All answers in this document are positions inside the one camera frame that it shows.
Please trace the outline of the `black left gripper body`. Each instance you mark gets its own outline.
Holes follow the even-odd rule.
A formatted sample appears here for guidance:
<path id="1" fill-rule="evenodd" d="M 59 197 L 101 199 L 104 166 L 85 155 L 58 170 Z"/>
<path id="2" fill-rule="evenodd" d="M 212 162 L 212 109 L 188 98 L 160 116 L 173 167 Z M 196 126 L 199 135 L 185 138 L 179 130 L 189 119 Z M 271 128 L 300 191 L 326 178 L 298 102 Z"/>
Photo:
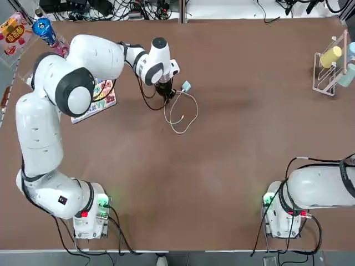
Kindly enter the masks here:
<path id="1" fill-rule="evenodd" d="M 172 92 L 171 80 L 169 80 L 165 83 L 162 83 L 162 82 L 156 83 L 155 90 L 158 94 L 171 94 L 171 92 Z"/>

